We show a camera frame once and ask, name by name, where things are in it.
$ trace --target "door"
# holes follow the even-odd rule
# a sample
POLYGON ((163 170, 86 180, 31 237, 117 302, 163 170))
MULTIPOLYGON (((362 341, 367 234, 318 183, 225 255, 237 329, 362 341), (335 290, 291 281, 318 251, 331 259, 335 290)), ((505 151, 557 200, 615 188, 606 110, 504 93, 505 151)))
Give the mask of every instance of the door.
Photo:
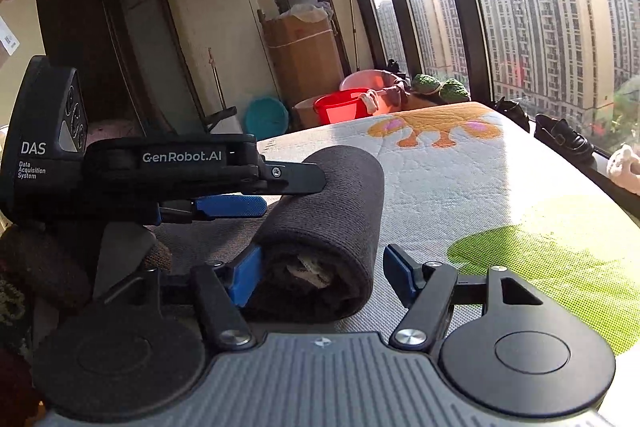
MULTIPOLYGON (((277 96, 249 0, 178 0, 197 74, 215 92, 209 50, 226 106, 242 118, 254 98, 277 96)), ((217 109, 222 108, 220 100, 217 109)))

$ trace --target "cardboard box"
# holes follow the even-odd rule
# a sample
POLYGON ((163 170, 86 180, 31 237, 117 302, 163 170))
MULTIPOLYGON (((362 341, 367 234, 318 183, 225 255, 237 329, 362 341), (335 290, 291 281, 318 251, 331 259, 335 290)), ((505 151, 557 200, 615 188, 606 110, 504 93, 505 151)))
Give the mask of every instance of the cardboard box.
POLYGON ((289 15, 263 21, 262 29, 286 105, 338 90, 344 74, 328 18, 310 23, 289 15))

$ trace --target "label sticker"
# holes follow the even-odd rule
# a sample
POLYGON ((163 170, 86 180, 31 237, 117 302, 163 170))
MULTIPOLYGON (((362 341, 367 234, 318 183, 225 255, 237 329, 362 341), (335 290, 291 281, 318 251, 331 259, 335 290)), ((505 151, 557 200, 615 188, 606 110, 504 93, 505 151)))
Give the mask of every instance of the label sticker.
POLYGON ((0 17, 0 41, 2 41, 2 45, 9 56, 13 55, 14 51, 20 46, 20 42, 15 38, 9 26, 2 20, 2 17, 0 17))

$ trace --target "apartment building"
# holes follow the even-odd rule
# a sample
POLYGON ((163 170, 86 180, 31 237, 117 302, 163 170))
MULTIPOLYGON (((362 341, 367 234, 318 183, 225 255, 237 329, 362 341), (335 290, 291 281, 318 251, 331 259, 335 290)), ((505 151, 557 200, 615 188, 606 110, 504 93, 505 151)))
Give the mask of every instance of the apartment building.
POLYGON ((396 60, 400 64, 401 70, 406 71, 404 48, 402 47, 402 39, 400 38, 400 30, 398 29, 398 20, 396 20, 393 3, 391 1, 382 1, 378 6, 377 12, 380 36, 382 37, 382 45, 385 47, 386 56, 396 60))

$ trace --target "rolled towel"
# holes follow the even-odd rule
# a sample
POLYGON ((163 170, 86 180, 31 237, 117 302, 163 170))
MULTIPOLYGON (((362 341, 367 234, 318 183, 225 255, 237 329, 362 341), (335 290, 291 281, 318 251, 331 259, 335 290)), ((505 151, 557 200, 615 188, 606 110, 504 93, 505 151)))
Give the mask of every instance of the rolled towel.
POLYGON ((305 162, 326 186, 283 197, 258 229, 264 275, 245 312, 255 320, 331 322, 353 315, 373 290, 385 181, 368 152, 346 145, 305 162))

